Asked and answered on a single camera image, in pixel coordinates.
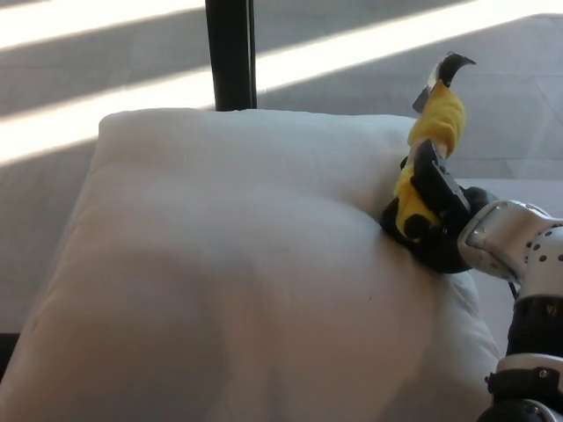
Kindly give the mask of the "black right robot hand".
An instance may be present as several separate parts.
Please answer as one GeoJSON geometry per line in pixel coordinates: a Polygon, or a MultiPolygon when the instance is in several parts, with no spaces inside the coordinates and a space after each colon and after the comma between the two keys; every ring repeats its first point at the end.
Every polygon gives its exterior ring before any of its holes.
{"type": "Polygon", "coordinates": [[[445,164],[431,140],[419,145],[413,160],[404,159],[398,192],[384,209],[381,225],[434,272],[463,273],[470,266],[461,256],[458,238],[471,218],[497,197],[480,187],[462,187],[445,164]]]}

